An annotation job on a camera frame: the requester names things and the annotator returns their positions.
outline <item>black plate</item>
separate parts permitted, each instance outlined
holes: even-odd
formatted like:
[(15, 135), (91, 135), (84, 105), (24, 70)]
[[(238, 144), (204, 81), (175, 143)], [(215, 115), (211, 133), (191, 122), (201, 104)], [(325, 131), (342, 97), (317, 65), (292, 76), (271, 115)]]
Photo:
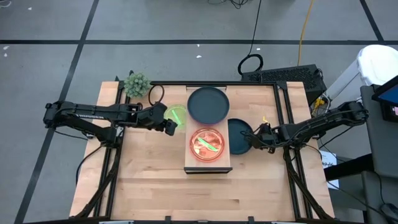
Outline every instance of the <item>black plate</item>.
[(225, 93), (217, 88), (202, 87), (190, 95), (187, 107), (195, 121), (216, 124), (228, 114), (229, 100)]
[(244, 154), (251, 148), (251, 145), (244, 140), (241, 131), (253, 132), (250, 125), (241, 119), (233, 118), (228, 120), (229, 153), (231, 154)]

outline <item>yellow cable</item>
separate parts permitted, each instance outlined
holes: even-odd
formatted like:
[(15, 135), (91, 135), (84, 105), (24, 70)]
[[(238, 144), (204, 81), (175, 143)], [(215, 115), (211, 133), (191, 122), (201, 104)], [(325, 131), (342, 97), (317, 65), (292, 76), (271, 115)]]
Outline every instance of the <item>yellow cable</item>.
[(319, 110), (319, 107), (324, 104), (325, 104), (325, 101), (322, 100), (322, 97), (317, 98), (317, 100), (315, 101), (314, 107), (313, 107), (312, 115), (314, 115), (315, 112), (317, 112)]
[(307, 16), (306, 16), (306, 18), (305, 18), (304, 26), (303, 26), (303, 29), (301, 30), (300, 43), (299, 43), (299, 45), (298, 45), (298, 60), (297, 60), (297, 66), (300, 65), (300, 60), (301, 60), (301, 43), (302, 43), (303, 38), (304, 38), (304, 35), (305, 35), (305, 27), (307, 26), (308, 18), (310, 17), (311, 9), (312, 9), (312, 5), (313, 5), (313, 2), (314, 2), (314, 1), (315, 1), (315, 0), (311, 0), (310, 7), (308, 8)]

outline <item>wooden tabletop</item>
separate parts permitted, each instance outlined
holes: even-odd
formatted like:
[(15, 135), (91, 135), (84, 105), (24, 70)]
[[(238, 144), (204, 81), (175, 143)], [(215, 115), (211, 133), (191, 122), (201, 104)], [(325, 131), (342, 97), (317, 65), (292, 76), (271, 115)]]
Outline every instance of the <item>wooden tabletop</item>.
[[(103, 82), (98, 105), (112, 105), (116, 98), (117, 82)], [(187, 104), (186, 86), (164, 86), (162, 102), (167, 105)], [(296, 123), (310, 118), (302, 83), (288, 83), (290, 102)], [(161, 94), (154, 89), (155, 101)], [(230, 111), (228, 118), (245, 120), (256, 129), (265, 116), (272, 126), (278, 126), (274, 92), (271, 86), (227, 86)], [(284, 120), (287, 115), (280, 91)], [(134, 99), (149, 106), (147, 97)], [(109, 126), (107, 121), (95, 124)], [(308, 145), (318, 147), (315, 140)], [(89, 140), (85, 154), (99, 146)], [(89, 158), (81, 168), (70, 215), (85, 206), (98, 188), (105, 150)], [(309, 191), (331, 216), (334, 216), (319, 153), (306, 147), (301, 150)], [(119, 166), (114, 197), (114, 220), (219, 220), (256, 221), (294, 220), (290, 190), (282, 150), (275, 154), (251, 149), (231, 155), (233, 170), (229, 174), (187, 175), (184, 170), (185, 130), (177, 129), (174, 136), (157, 131), (127, 128)], [(297, 188), (302, 217), (305, 216), (302, 194)], [(101, 213), (104, 213), (108, 193), (104, 193)]]

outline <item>potted plant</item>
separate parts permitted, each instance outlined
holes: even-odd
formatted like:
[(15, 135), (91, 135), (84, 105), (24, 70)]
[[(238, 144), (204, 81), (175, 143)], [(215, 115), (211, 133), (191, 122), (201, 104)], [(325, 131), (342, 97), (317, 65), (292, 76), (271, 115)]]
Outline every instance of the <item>potted plant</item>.
[(124, 81), (124, 91), (130, 98), (142, 98), (151, 88), (150, 81), (144, 74), (130, 72), (130, 76)]

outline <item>gray floor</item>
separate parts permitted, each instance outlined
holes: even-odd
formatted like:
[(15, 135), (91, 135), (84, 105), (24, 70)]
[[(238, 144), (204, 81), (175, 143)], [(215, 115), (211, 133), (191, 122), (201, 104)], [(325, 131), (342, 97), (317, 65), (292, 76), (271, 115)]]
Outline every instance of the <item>gray floor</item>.
[[(79, 40), (92, 3), (14, 0), (0, 8), (0, 40), (4, 40), (0, 43), (5, 43), (0, 44), (2, 223), (14, 223), (47, 132), (42, 124), (44, 106), (58, 100), (78, 43), (12, 44), (7, 40)], [(367, 3), (384, 39), (398, 40), (398, 1)], [(99, 0), (87, 39), (249, 40), (257, 4), (253, 0), (237, 10), (230, 3), (215, 6), (206, 0)], [(299, 40), (309, 4), (310, 0), (263, 0), (256, 39)], [(305, 39), (377, 40), (359, 0), (315, 1)], [(302, 65), (315, 63), (330, 86), (364, 46), (304, 45)], [(67, 100), (93, 104), (102, 81), (114, 80), (116, 75), (125, 78), (130, 69), (153, 80), (239, 80), (236, 67), (249, 48), (246, 44), (84, 45)], [(255, 45), (253, 49), (264, 57), (263, 69), (297, 63), (298, 45)], [(255, 66), (255, 61), (248, 61), (243, 70)], [(341, 147), (330, 149), (345, 157), (366, 153), (356, 146)], [(53, 137), (25, 222), (68, 217), (75, 169), (84, 149), (84, 141)], [(335, 210), (345, 220), (358, 217)]]

